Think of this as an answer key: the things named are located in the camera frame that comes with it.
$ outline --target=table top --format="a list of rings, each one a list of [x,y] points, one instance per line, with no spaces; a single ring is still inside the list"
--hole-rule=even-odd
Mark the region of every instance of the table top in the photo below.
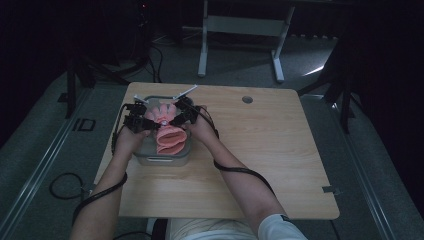
[[[175,96],[192,85],[131,83],[135,94]],[[250,104],[242,98],[253,99]],[[207,105],[221,141],[248,168],[263,175],[292,219],[335,219],[339,210],[297,93],[287,89],[206,86],[191,92]],[[95,182],[106,169],[111,137]],[[243,218],[206,147],[195,139],[186,165],[145,166],[130,160],[120,216],[156,218]]]

